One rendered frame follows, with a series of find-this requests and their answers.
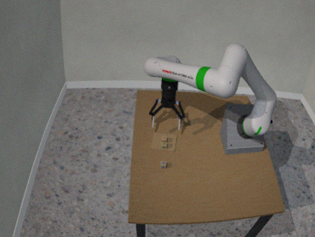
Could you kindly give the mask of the tan square mat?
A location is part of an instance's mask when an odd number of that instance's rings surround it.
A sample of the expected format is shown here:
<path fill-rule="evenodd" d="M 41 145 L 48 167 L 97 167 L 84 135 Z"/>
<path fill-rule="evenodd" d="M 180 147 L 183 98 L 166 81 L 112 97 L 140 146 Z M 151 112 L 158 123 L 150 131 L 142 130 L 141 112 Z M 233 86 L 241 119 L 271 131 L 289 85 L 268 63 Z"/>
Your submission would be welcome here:
<path fill-rule="evenodd" d="M 167 149 L 161 149 L 162 136 L 167 136 Z M 170 134 L 154 132 L 150 149 L 174 152 L 175 151 L 175 144 L 176 144 L 176 137 L 177 137 L 177 135 L 170 135 Z"/>

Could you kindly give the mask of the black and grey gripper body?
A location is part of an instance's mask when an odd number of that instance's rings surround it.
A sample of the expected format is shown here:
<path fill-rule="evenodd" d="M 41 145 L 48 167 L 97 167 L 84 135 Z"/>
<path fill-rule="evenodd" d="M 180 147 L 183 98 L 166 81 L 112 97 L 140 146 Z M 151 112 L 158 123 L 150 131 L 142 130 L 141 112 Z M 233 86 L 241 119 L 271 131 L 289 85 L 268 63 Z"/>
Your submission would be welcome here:
<path fill-rule="evenodd" d="M 176 103 L 175 102 L 175 93 L 176 93 L 176 91 L 163 90 L 161 103 L 163 105 L 165 102 L 167 102 L 167 105 L 164 106 L 165 108 L 172 108 L 170 106 L 170 102 L 172 103 L 172 105 L 174 105 Z"/>

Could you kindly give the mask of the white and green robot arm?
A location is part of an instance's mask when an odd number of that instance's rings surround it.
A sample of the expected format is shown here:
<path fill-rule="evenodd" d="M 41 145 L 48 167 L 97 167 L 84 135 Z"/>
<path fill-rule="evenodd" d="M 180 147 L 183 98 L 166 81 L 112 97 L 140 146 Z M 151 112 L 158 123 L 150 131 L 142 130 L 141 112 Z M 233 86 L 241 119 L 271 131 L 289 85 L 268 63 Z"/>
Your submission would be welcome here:
<path fill-rule="evenodd" d="M 243 78 L 254 92 L 256 101 L 252 113 L 238 120 L 238 134 L 245 139 L 261 136 L 272 124 L 276 93 L 257 70 L 247 49 L 239 43 L 226 47 L 218 69 L 181 64 L 177 57 L 170 55 L 147 59 L 144 70 L 151 77 L 162 78 L 162 90 L 177 91 L 178 82 L 181 82 L 225 99 L 235 95 L 239 80 Z"/>

